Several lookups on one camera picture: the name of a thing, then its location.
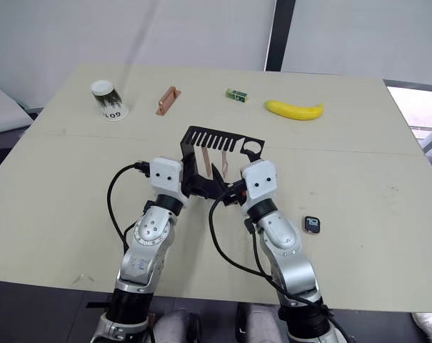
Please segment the paper cup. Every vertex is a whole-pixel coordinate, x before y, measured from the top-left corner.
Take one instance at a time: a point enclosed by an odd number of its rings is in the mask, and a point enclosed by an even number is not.
[[[103,117],[110,121],[118,121],[129,114],[129,109],[122,102],[113,84],[107,80],[95,81],[90,90],[95,96]]]

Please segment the table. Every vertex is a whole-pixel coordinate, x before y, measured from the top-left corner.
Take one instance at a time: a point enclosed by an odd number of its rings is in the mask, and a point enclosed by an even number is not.
[[[297,223],[321,220],[319,235],[302,237],[330,307],[432,312],[432,167],[381,80],[133,66],[118,87],[130,114],[109,122],[89,85],[119,84],[123,71],[78,67],[0,166],[1,281],[112,292],[122,258],[106,208],[112,176],[133,161],[181,158],[181,137],[196,125],[265,139],[262,156],[278,168],[278,207]],[[171,85],[182,94],[157,116]],[[249,101],[227,99],[227,88]],[[323,102],[325,112],[314,121],[285,119],[264,109],[268,99]],[[220,155],[211,159],[220,165]],[[228,180],[237,180],[247,158],[232,153],[228,162]],[[119,179],[113,203],[121,227],[148,199],[144,176]],[[277,303],[264,280],[218,256],[210,206],[194,198],[182,211],[156,294]],[[253,267],[239,208],[218,209],[214,221],[227,254]]]

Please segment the comb teeth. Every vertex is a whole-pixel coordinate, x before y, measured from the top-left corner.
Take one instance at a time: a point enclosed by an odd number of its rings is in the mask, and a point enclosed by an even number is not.
[[[224,151],[233,151],[237,141],[238,139],[199,130],[190,131],[185,139],[186,144]]]

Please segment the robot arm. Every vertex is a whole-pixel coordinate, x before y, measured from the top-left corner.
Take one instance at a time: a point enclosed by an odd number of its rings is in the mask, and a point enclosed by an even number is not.
[[[290,342],[338,343],[335,329],[321,311],[322,296],[313,267],[301,247],[300,231],[273,202],[276,168],[270,161],[255,161],[241,170],[246,199],[241,211],[256,225],[263,252],[271,263],[273,281],[289,294],[315,306],[289,299],[278,292],[279,317],[286,321]]]
[[[134,226],[129,250],[122,260],[108,311],[101,315],[91,340],[130,342],[144,334],[152,296],[163,269],[174,226],[189,198],[182,194],[182,162],[156,158],[150,165],[157,199]]]

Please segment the banana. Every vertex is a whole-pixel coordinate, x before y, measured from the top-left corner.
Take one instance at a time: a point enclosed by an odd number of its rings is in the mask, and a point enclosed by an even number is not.
[[[302,107],[286,104],[276,100],[269,100],[265,103],[266,108],[273,113],[290,119],[312,120],[319,118],[323,113],[323,104],[315,107]]]

